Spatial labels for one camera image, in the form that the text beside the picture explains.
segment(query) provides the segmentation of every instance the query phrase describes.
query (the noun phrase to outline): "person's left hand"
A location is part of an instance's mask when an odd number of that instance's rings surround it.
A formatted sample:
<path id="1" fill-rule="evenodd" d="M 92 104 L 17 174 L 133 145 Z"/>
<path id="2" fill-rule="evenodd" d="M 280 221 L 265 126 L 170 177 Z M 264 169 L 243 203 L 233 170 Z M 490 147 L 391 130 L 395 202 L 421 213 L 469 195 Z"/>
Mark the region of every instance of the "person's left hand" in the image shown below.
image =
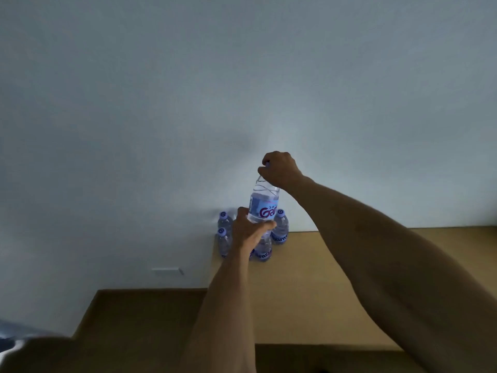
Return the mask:
<path id="1" fill-rule="evenodd" d="M 270 220 L 253 224 L 247 219 L 247 214 L 249 214 L 248 208 L 238 208 L 237 218 L 233 221 L 233 248 L 241 249 L 250 254 L 259 243 L 262 235 L 268 230 L 274 229 L 276 223 Z"/>

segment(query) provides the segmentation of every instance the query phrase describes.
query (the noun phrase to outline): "person's left arm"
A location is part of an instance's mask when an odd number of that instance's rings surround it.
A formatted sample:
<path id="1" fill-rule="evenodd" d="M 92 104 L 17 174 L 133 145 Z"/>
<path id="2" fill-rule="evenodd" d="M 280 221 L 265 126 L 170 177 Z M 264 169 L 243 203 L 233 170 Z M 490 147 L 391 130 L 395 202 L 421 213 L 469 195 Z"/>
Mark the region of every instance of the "person's left arm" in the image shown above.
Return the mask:
<path id="1" fill-rule="evenodd" d="M 247 283 L 249 256 L 274 221 L 252 224 L 240 207 L 233 245 L 214 276 L 181 358 L 179 373 L 253 373 L 255 344 Z"/>

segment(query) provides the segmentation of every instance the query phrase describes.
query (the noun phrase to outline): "person's right arm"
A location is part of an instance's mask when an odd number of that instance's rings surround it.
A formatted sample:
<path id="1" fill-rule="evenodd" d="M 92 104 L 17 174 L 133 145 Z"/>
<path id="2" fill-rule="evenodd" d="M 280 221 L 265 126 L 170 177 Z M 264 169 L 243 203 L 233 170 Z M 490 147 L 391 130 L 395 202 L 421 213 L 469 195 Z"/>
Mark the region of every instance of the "person's right arm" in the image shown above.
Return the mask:
<path id="1" fill-rule="evenodd" d="M 431 372 L 497 372 L 497 300 L 430 241 L 302 175 L 288 153 L 259 173 L 307 211 L 370 317 Z"/>

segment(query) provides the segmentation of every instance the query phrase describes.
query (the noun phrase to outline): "person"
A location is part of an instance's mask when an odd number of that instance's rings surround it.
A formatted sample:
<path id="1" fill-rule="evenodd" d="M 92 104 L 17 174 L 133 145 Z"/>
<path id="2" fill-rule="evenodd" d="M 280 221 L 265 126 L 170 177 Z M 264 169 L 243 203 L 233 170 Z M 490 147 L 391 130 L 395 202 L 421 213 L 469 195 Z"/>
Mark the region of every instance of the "person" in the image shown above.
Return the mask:
<path id="1" fill-rule="evenodd" d="M 497 300 L 430 241 L 304 176 L 289 153 L 259 174 L 310 215 L 376 324 L 429 372 L 497 372 Z M 233 246 L 209 286 L 179 371 L 255 372 L 249 254 L 275 223 L 239 208 Z"/>

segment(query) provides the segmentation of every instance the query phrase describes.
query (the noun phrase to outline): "water bottle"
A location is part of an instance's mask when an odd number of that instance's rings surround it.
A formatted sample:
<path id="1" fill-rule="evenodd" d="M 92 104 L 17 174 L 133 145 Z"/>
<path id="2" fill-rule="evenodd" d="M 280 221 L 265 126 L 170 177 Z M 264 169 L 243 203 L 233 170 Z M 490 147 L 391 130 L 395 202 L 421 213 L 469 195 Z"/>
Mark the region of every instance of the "water bottle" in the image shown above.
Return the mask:
<path id="1" fill-rule="evenodd" d="M 285 211 L 278 209 L 274 220 L 276 221 L 276 228 L 271 232 L 272 243 L 282 245 L 288 237 L 288 218 L 285 216 Z"/>
<path id="2" fill-rule="evenodd" d="M 278 207 L 279 188 L 271 185 L 262 176 L 259 176 L 248 205 L 247 219 L 253 223 L 274 219 Z"/>
<path id="3" fill-rule="evenodd" d="M 233 234 L 233 219 L 228 215 L 226 211 L 222 211 L 219 214 L 218 229 L 225 228 L 226 234 L 231 236 Z"/>
<path id="4" fill-rule="evenodd" d="M 254 249 L 253 256 L 261 262 L 266 262 L 272 254 L 271 237 L 269 233 L 264 233 L 258 245 Z"/>
<path id="5" fill-rule="evenodd" d="M 219 254 L 222 257 L 227 257 L 228 252 L 230 251 L 231 248 L 231 236 L 226 235 L 226 229 L 225 228 L 219 228 L 217 232 L 218 236 L 218 249 L 219 249 Z"/>

